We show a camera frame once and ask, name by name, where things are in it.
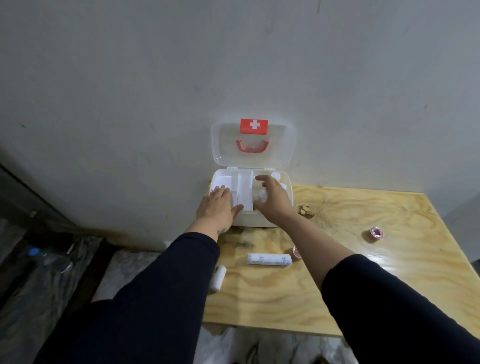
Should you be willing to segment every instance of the plywood tabletop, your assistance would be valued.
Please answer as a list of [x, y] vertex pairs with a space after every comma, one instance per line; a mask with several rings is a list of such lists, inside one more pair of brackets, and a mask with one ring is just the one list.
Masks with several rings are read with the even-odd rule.
[[[293, 192], [314, 224], [480, 338], [480, 279], [424, 194], [301, 185]], [[362, 234], [373, 226], [384, 230], [384, 239], [372, 243]], [[231, 228], [218, 243], [227, 274], [221, 291], [207, 298], [204, 322], [341, 335], [303, 261], [246, 264], [248, 253], [291, 251], [281, 229]], [[374, 319], [375, 307], [365, 314]]]

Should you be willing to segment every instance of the white cross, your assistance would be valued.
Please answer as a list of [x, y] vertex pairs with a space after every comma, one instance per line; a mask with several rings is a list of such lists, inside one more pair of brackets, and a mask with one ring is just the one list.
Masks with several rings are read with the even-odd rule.
[[257, 128], [260, 126], [260, 123], [257, 120], [254, 120], [250, 123], [250, 126], [253, 130], [257, 130]]

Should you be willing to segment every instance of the right arm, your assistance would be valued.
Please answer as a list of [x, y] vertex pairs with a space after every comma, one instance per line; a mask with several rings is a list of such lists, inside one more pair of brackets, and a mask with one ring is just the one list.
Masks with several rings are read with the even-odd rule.
[[477, 363], [480, 341], [378, 264], [298, 215], [271, 176], [255, 205], [298, 248], [323, 300], [360, 363]]

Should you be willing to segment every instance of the red handle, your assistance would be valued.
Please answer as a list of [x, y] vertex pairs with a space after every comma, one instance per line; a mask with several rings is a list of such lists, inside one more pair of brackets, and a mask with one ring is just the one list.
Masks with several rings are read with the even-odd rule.
[[237, 147], [238, 147], [240, 152], [244, 152], [244, 153], [262, 153], [268, 147], [268, 140], [264, 140], [264, 146], [263, 147], [261, 147], [259, 149], [255, 149], [255, 148], [244, 148], [241, 144], [241, 140], [237, 139]]

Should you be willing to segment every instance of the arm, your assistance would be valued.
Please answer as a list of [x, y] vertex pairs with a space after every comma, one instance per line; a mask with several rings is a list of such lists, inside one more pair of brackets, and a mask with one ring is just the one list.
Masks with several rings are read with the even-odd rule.
[[270, 176], [255, 205], [292, 238], [360, 363], [473, 363], [480, 341], [410, 286], [356, 255], [293, 209]]
[[191, 363], [216, 240], [242, 209], [230, 191], [204, 197], [197, 220], [155, 262], [123, 287], [62, 356], [61, 363]]

